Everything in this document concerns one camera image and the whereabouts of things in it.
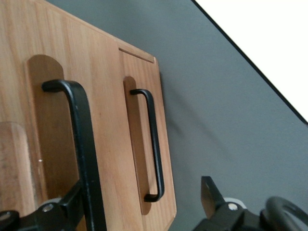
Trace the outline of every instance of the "gray wall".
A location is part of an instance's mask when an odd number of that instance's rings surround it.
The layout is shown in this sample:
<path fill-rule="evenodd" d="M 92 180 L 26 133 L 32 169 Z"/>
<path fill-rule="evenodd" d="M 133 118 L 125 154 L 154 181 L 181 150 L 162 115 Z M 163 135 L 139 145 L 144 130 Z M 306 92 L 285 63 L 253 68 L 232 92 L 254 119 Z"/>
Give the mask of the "gray wall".
<path fill-rule="evenodd" d="M 279 195 L 308 211 L 308 129 L 189 0 L 49 0 L 160 63 L 178 213 L 204 218 L 200 177 L 254 213 Z"/>

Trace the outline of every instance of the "black clamp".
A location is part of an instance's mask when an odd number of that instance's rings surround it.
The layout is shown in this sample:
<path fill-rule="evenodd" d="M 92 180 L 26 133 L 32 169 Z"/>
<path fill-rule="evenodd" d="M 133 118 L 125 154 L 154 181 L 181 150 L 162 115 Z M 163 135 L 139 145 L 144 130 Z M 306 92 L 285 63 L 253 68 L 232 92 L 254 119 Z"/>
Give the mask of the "black clamp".
<path fill-rule="evenodd" d="M 226 202 L 211 177 L 201 179 L 201 201 L 207 218 L 194 231 L 302 231 L 287 213 L 308 226 L 308 215 L 281 197 L 268 199 L 260 216 Z"/>

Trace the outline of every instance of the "wooden drawer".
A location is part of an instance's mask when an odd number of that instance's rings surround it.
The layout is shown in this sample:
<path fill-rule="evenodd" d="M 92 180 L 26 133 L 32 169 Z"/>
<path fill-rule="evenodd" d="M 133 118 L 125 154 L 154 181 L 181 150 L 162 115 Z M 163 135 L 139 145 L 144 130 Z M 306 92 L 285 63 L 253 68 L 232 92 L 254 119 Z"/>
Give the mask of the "wooden drawer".
<path fill-rule="evenodd" d="M 29 191 L 28 210 L 23 202 L 2 203 L 0 210 L 15 209 L 24 216 L 44 201 L 65 195 L 78 179 L 65 96 L 44 93 L 40 87 L 47 80 L 65 79 L 80 83 L 89 100 L 107 229 L 167 230 L 176 206 L 156 59 L 42 0 L 1 0 L 0 19 L 0 129 L 8 129 L 6 124 L 11 122 L 20 131 L 7 132 L 0 139 L 11 140 L 12 147 L 23 146 L 15 151 L 16 156 L 21 153 L 29 159 L 28 178 L 15 189 L 30 187 L 33 191 Z M 156 193 L 155 170 L 147 106 L 138 96 L 147 169 L 146 187 L 140 184 L 124 91 L 127 76 L 154 97 L 165 181 L 165 193 L 156 203 L 144 203 L 140 191 L 148 188 Z M 2 165 L 8 161 L 20 168 L 17 159 L 0 158 Z M 1 184 L 10 180 L 16 179 L 5 177 Z M 0 190 L 3 200 L 9 191 Z"/>

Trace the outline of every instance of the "cabinet door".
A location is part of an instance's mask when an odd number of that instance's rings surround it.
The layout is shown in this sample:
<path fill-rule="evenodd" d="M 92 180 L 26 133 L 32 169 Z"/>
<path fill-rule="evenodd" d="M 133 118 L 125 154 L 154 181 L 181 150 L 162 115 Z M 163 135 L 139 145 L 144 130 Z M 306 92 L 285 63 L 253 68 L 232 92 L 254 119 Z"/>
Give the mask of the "cabinet door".
<path fill-rule="evenodd" d="M 130 118 L 130 134 L 144 230 L 168 230 L 176 215 L 176 204 L 158 64 L 156 59 L 150 62 L 123 51 L 120 52 L 120 56 L 126 98 L 129 101 L 127 102 L 127 107 Z M 150 204 L 149 202 L 144 202 L 144 196 L 146 193 L 156 194 L 157 184 L 149 118 L 145 98 L 141 95 L 129 95 L 129 90 L 134 87 L 148 90 L 153 95 L 155 106 L 165 193 L 158 202 Z"/>
<path fill-rule="evenodd" d="M 1 0 L 0 28 L 0 122 L 26 131 L 33 206 L 78 178 L 66 99 L 40 87 L 73 80 L 90 104 L 108 231 L 143 230 L 117 42 L 41 0 Z"/>

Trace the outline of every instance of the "drawer front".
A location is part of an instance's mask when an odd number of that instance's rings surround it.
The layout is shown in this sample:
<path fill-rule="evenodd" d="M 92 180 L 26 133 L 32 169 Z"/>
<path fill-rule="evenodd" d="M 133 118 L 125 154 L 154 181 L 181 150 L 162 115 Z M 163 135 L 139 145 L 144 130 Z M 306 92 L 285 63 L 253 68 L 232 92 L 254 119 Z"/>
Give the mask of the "drawer front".
<path fill-rule="evenodd" d="M 131 107 L 128 108 L 128 117 L 144 230 L 168 230 L 176 215 L 176 204 L 158 64 L 156 60 L 149 62 L 122 51 L 120 53 L 126 98 L 130 102 L 127 106 Z M 142 95 L 129 95 L 132 88 L 148 90 L 154 99 L 165 192 L 159 201 L 152 203 L 144 201 L 146 194 L 157 194 L 148 107 Z"/>

